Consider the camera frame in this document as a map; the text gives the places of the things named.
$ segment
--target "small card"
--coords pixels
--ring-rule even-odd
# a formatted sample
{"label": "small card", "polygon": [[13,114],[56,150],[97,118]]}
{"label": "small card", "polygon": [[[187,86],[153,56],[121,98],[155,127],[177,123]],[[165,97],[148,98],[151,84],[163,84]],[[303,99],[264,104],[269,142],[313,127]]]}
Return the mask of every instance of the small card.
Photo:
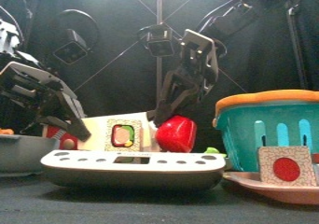
{"label": "small card", "polygon": [[316,186],[307,147],[261,147],[257,155],[261,182],[280,186]]}
{"label": "small card", "polygon": [[140,151],[141,123],[136,119],[107,121],[105,151]]}

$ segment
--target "metal pole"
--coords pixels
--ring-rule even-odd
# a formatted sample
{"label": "metal pole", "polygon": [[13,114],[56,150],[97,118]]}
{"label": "metal pole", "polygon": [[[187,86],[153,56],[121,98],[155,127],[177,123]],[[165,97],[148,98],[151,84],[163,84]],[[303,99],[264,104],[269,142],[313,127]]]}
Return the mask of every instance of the metal pole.
{"label": "metal pole", "polygon": [[[161,23],[163,21],[163,0],[157,0],[157,24]],[[161,92],[161,57],[157,57],[157,71],[156,71],[156,75],[157,75],[157,85],[156,85],[156,100],[157,103],[160,101],[160,92]]]}
{"label": "metal pole", "polygon": [[296,13],[299,12],[299,6],[292,5],[291,2],[287,3],[288,11],[287,11],[287,21],[289,26],[289,32],[291,32],[291,43],[292,43],[292,50],[293,50],[293,58],[296,63],[296,71],[299,75],[299,81],[300,81],[300,88],[307,90],[308,82],[307,82],[307,75],[305,75],[305,65],[304,65],[304,57],[303,57],[303,51],[300,48],[300,38],[297,35],[297,29],[296,29]]}

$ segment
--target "basket slot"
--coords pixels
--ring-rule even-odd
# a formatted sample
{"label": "basket slot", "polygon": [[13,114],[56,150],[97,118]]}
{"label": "basket slot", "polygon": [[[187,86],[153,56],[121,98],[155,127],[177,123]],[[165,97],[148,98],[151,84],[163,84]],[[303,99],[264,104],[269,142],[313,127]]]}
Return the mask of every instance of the basket slot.
{"label": "basket slot", "polygon": [[299,133],[300,133],[300,144],[309,148],[309,152],[312,152],[312,138],[311,138],[311,125],[305,119],[299,121]]}
{"label": "basket slot", "polygon": [[289,145],[288,127],[284,123],[276,125],[277,145],[287,147]]}
{"label": "basket slot", "polygon": [[257,120],[253,123],[255,148],[265,146],[265,127],[264,122]]}

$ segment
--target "cable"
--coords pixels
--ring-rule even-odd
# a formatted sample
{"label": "cable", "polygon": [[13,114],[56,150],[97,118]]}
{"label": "cable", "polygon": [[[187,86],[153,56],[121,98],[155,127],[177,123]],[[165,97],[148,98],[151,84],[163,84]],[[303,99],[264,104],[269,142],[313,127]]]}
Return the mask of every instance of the cable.
{"label": "cable", "polygon": [[209,20],[212,18],[212,15],[223,8],[225,7],[231,7],[233,4],[236,4],[240,0],[229,0],[225,4],[223,4],[221,6],[219,6],[216,9],[213,9],[201,19],[201,21],[199,22],[196,31],[200,33],[201,30],[204,29],[204,27],[207,26],[207,24],[209,24]]}

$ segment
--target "teal basket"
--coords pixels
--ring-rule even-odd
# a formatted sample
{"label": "teal basket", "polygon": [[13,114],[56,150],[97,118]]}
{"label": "teal basket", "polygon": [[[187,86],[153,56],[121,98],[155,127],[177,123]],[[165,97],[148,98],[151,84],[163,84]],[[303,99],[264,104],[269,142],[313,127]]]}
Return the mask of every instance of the teal basket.
{"label": "teal basket", "polygon": [[307,146],[319,152],[319,103],[267,102],[224,108],[215,120],[233,168],[257,172],[260,147]]}

